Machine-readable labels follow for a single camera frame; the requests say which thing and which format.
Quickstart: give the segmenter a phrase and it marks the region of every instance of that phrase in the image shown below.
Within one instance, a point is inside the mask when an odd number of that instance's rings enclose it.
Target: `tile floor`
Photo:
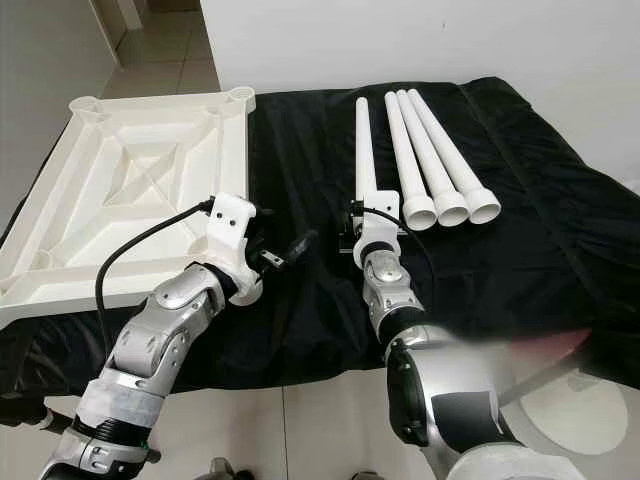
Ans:
[[[198,13],[162,14],[122,41],[122,68],[105,98],[219,90],[211,51]],[[630,426],[627,439],[602,456],[571,458],[589,480],[631,480],[640,471],[640,392],[622,388]],[[48,399],[71,414],[75,397]],[[399,442],[387,421],[385,372],[348,372],[306,385],[257,391],[202,390],[172,395],[153,430],[151,444],[163,460],[141,479],[190,479],[211,458],[227,457],[258,480],[348,480],[362,469],[387,480],[431,480],[417,449]],[[518,404],[505,410],[515,434],[545,453],[567,454],[531,425]],[[606,421],[606,412],[594,422]],[[36,478],[58,437],[27,427],[0,427],[0,478]]]
[[[126,33],[117,53],[121,66],[103,98],[220,90],[200,12],[150,14],[144,29]]]

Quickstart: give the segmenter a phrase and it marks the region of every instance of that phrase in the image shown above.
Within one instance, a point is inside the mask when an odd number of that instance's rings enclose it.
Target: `pipe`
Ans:
[[[369,104],[366,98],[360,97],[356,100],[356,200],[363,200],[365,193],[377,189]]]
[[[411,230],[426,230],[436,223],[436,209],[422,183],[420,170],[411,149],[396,94],[387,92],[384,96],[384,103],[387,106],[393,151],[396,156],[400,186],[404,197],[402,213]]]
[[[469,210],[464,197],[456,191],[447,171],[444,169],[438,152],[434,148],[429,135],[420,123],[407,92],[396,92],[404,123],[409,131],[411,143],[420,161],[422,173],[427,180],[429,192],[438,213],[438,223],[443,227],[460,225],[469,218]]]
[[[416,89],[409,90],[409,98],[451,180],[458,191],[464,195],[471,223],[487,223],[496,218],[502,208],[496,196],[480,183],[476,174],[473,173],[467,161]]]

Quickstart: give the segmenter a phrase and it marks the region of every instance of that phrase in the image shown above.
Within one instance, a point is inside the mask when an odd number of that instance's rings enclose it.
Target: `black cable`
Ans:
[[[104,308],[104,297],[102,295],[102,285],[104,283],[104,277],[107,274],[107,270],[109,269],[109,267],[118,259],[118,257],[120,257],[127,250],[136,246],[138,243],[150,237],[151,235],[158,233],[160,230],[163,230],[173,225],[174,223],[178,223],[180,220],[183,220],[193,215],[196,212],[207,212],[207,213],[211,212],[211,209],[213,208],[213,201],[214,201],[214,198],[211,197],[209,200],[200,202],[199,204],[194,205],[190,209],[185,210],[184,212],[178,213],[177,215],[165,220],[164,222],[161,222],[151,227],[150,229],[145,230],[140,235],[137,235],[136,237],[132,238],[127,243],[122,245],[120,248],[118,248],[102,264],[102,266],[98,270],[98,275],[96,275],[95,295],[96,295],[96,307],[98,310],[98,323],[100,324],[102,341],[104,343],[105,360],[106,358],[108,358],[109,352],[111,351],[111,339],[107,332],[106,324],[104,322],[105,308]]]
[[[386,220],[389,220],[392,223],[395,223],[398,227],[404,230],[414,242],[416,242],[418,247],[420,247],[420,250],[422,251],[421,253],[424,256],[425,260],[427,261],[427,264],[429,265],[429,272],[431,273],[431,311],[434,311],[435,303],[436,303],[436,272],[435,272],[435,269],[433,268],[433,261],[431,260],[431,255],[429,255],[429,251],[424,246],[424,244],[422,243],[418,235],[416,235],[416,233],[413,230],[411,230],[409,226],[406,223],[404,223],[402,220],[399,220],[389,215],[388,213],[381,212],[380,210],[376,210],[375,208],[369,208],[364,206],[361,208],[356,206],[356,208],[358,210],[361,210],[363,213],[364,212],[372,213]]]

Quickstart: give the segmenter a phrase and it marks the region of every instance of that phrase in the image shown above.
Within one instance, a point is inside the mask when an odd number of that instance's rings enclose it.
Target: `white plastic pallet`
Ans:
[[[115,100],[81,97],[0,249],[0,329],[39,315],[95,309],[98,268],[150,226],[225,191],[247,198],[247,115],[255,92]],[[134,305],[202,259],[197,213],[124,254],[104,284],[107,307]]]

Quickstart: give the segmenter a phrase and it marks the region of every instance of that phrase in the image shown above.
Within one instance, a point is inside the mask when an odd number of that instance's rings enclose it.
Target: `black fabric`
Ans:
[[[44,399],[18,398],[6,400],[0,398],[0,424],[16,427],[21,423],[36,425],[47,416]]]
[[[338,234],[354,195],[356,98],[369,99],[379,188],[399,191],[383,96],[412,87],[503,205],[490,224],[419,234],[435,263],[433,321],[468,338],[591,327],[587,370],[640,386],[640,199],[585,166],[508,84],[486,78],[257,97],[250,191],[276,210],[273,250],[311,228],[319,239],[304,265],[265,280],[257,304],[216,318],[178,390],[268,387],[381,366],[361,272],[338,254]],[[410,240],[401,243],[416,293],[431,305],[427,263]],[[114,338],[126,316],[109,312]],[[80,393],[103,358],[91,312],[20,320],[0,332],[0,344],[0,394]]]

